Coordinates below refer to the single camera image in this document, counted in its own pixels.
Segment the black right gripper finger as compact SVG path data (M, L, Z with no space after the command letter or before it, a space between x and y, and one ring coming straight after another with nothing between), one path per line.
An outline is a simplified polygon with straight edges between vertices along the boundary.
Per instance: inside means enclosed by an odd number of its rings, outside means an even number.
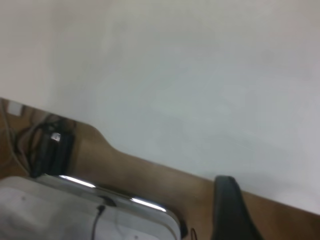
M213 240L261 240L263 237L251 219L241 189L232 176L214 180Z

